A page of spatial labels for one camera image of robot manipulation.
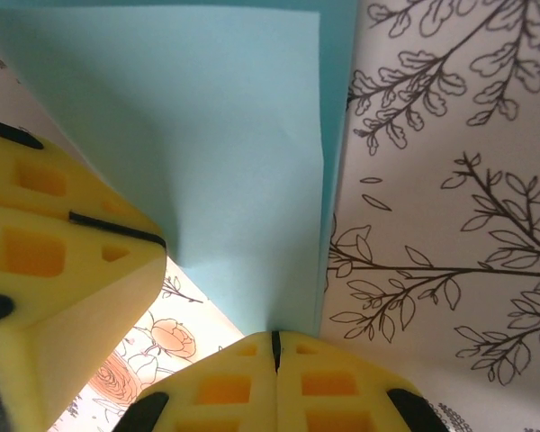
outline tree branch drawing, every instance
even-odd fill
[[[441,189],[452,190],[463,185],[473,186],[471,194],[474,214],[461,227],[461,232],[485,230],[496,240],[497,248],[476,265],[440,266],[409,245],[404,251],[411,265],[380,263],[368,243],[370,225],[333,233],[330,239],[328,275],[346,278],[350,295],[362,303],[360,311],[345,310],[330,317],[334,322],[349,325],[345,338],[365,335],[373,340],[377,333],[389,342],[396,328],[405,330],[414,319],[418,302],[446,304],[455,311],[462,299],[465,275],[497,275],[517,277],[531,284],[520,298],[512,299],[516,310],[511,312],[510,332],[478,333],[468,326],[455,330],[472,347],[458,352],[460,358],[476,357],[473,370],[488,369],[490,381],[502,385],[522,374],[532,358],[532,342],[540,344],[540,179],[528,181],[510,172],[482,169],[482,156],[465,153],[454,161],[456,169]],[[383,286],[366,279],[374,271],[389,274]]]
[[[465,18],[478,6],[477,0],[409,0],[400,10],[384,4],[370,4],[368,15],[373,26],[390,24],[390,38],[402,36],[412,25],[410,13],[414,8],[426,8],[418,24],[423,38],[437,34],[445,23],[457,16]],[[494,52],[475,58],[471,72],[488,80],[488,84],[473,96],[481,107],[468,126],[482,126],[495,112],[509,121],[518,117],[519,104],[508,96],[510,82],[517,80],[531,93],[540,92],[540,63],[524,57],[527,49],[540,51],[540,0],[484,0],[483,6],[492,7],[488,15],[442,55],[419,50],[403,50],[398,54],[401,68],[380,67],[378,77],[367,76],[357,69],[348,88],[346,108],[354,106],[356,116],[362,118],[363,128],[353,132],[365,140],[371,156],[380,147],[381,134],[398,149],[408,145],[405,128],[424,129],[427,115],[442,117],[447,113],[447,98],[463,96],[467,92],[466,79],[450,70],[448,60],[480,31],[505,32],[505,41]],[[374,116],[369,116],[376,106]]]

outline orange flower drawing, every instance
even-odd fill
[[[196,352],[194,337],[175,319],[161,319],[152,326],[152,338],[169,356],[188,358]]]
[[[118,405],[133,403],[142,385],[138,376],[116,351],[112,351],[88,384],[100,396]]]

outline square hole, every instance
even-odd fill
[[[26,161],[16,162],[13,183],[24,189],[53,196],[66,194],[66,178],[57,169],[35,166]]]
[[[358,394],[354,376],[348,372],[320,371],[302,374],[304,396],[346,396]]]
[[[239,351],[239,356],[255,356],[256,352],[258,351],[256,345],[246,345],[243,346]]]
[[[175,432],[238,432],[237,420],[193,420],[176,424]]]
[[[64,270],[66,247],[58,238],[17,228],[0,237],[0,272],[42,277]]]
[[[119,246],[102,246],[102,259],[108,263],[112,263],[120,258],[126,257],[130,251],[125,247]]]
[[[378,432],[366,412],[312,410],[306,412],[308,432]]]
[[[316,351],[314,348],[310,348],[309,346],[306,346],[306,345],[296,346],[296,354],[308,355],[308,354],[317,354],[317,353],[318,351]]]
[[[200,383],[196,404],[248,403],[249,400],[249,376],[214,375],[207,377]]]

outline paper sheet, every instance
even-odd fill
[[[319,18],[206,6],[0,11],[0,31],[16,28],[0,38],[6,61],[247,333],[316,326]]]

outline blue paper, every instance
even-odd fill
[[[320,324],[356,3],[326,41],[301,3],[0,10],[7,63],[245,333]]]

